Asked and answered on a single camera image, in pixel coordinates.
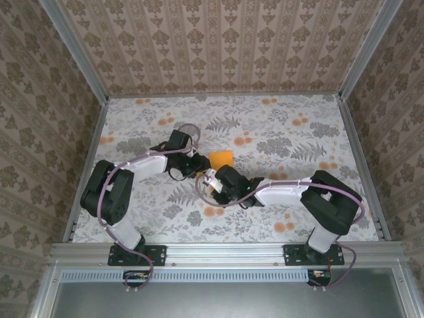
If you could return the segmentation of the orange paper sheet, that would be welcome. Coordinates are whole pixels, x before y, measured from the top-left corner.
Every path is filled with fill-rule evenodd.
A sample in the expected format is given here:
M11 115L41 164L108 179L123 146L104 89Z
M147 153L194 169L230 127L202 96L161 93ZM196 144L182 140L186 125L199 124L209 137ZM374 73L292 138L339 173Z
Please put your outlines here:
M226 165L234 167L233 152L231 150L211 152L209 154L209 161L211 168L214 170L219 170Z

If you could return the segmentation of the aluminium corner post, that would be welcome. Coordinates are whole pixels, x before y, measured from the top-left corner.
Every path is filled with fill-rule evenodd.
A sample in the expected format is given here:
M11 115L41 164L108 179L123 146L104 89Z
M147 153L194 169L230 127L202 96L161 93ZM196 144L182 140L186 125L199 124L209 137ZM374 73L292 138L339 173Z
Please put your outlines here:
M77 37L77 33L73 30L69 19L60 8L58 2L56 0L40 0L40 3L76 61L79 70L84 75L97 100L101 105L106 105L109 94L93 67L93 63L83 47L82 40Z
M341 88L339 89L339 97L341 100L347 99L352 93L355 85L360 79L360 76L364 73L365 67L375 53L382 37L401 7L402 1L403 0L384 1L372 27L364 39L361 49L358 51L352 66L341 84Z

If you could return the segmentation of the thin aluminium table rail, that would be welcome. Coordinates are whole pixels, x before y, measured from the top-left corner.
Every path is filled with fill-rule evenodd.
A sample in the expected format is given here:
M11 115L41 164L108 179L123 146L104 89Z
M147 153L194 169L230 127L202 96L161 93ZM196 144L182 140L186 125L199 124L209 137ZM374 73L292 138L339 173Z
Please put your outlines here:
M149 93L110 95L108 99L174 98L174 97L235 97L235 96L286 96L286 95L339 95L338 91L261 91L261 92L214 92L214 93Z

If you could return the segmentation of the wide aluminium frame rail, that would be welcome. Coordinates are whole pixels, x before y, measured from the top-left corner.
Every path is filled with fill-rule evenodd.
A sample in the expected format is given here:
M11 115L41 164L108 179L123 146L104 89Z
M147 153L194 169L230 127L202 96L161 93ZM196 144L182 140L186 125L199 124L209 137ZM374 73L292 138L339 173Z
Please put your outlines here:
M357 268L388 268L405 264L400 242L342 242L345 264L357 255ZM271 243L167 243L165 267L171 268L282 268L284 242ZM100 268L107 266L111 243L56 243L49 266Z

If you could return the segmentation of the floral patterned table cover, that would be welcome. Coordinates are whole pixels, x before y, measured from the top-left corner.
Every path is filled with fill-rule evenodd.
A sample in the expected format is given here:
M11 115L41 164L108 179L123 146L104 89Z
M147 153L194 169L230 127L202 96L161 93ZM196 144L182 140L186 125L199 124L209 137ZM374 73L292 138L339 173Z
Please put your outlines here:
M248 178L296 180L325 170L363 193L334 95L112 99L96 160L122 162L183 130L199 152L231 150ZM302 207L205 204L192 179L157 174L133 186L127 216L150 243L303 242L315 220Z

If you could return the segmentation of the aluminium side rail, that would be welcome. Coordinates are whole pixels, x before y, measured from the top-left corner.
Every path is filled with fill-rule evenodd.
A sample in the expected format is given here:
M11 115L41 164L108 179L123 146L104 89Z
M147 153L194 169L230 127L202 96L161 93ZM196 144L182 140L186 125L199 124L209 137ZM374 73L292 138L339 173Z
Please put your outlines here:
M88 179L90 177L91 169L93 167L93 163L95 160L95 154L97 152L97 147L101 138L101 133L103 130L103 126L105 124L107 112L108 112L108 101L106 101L106 104L102 105L100 108L99 117L96 122L96 126L93 132L90 146L89 146L89 150L87 152L87 158L85 160L81 178L79 180L78 188L76 191L76 195L74 197L74 202L72 204L66 230L62 240L62 242L64 243L72 242L72 239L74 237L74 232L75 232L76 225L78 223L78 218L81 212L80 199L85 189L85 186L88 182Z
M378 194L374 187L372 176L368 169L368 165L365 159L365 155L356 131L352 115L348 108L348 104L345 99L336 95L337 104L339 106L339 111L344 123L346 130L346 135L350 142L350 147L356 162L356 167L358 169L358 174L360 176L361 184L364 190L364 194L369 206L370 214L373 218L374 226L376 228L378 238L384 241L391 241L392 237L389 232L387 222L384 217L380 201L378 199Z

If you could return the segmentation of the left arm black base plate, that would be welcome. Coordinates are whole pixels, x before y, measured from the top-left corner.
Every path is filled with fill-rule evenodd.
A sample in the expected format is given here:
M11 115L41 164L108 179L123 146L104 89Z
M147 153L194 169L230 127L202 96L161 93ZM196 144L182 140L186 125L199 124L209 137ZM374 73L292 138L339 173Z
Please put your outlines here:
M165 265L167 255L165 245L144 245L137 247L136 251L148 257L154 266ZM148 266L148 261L114 244L109 250L107 264L109 266Z

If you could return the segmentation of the grey metal sheet panel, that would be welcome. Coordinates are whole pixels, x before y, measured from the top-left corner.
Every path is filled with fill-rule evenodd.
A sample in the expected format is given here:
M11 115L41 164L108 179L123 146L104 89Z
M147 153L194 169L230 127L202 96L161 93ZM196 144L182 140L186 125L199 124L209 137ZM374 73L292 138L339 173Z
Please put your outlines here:
M406 318L391 283L313 290L288 283L63 284L51 318Z

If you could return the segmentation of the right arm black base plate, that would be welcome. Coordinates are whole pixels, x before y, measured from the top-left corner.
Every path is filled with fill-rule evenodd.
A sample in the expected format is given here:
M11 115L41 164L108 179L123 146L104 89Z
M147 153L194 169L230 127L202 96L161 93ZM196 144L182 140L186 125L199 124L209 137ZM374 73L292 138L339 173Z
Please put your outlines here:
M284 262L286 266L325 266L345 264L341 247L332 244L326 253L320 253L306 244L283 245Z

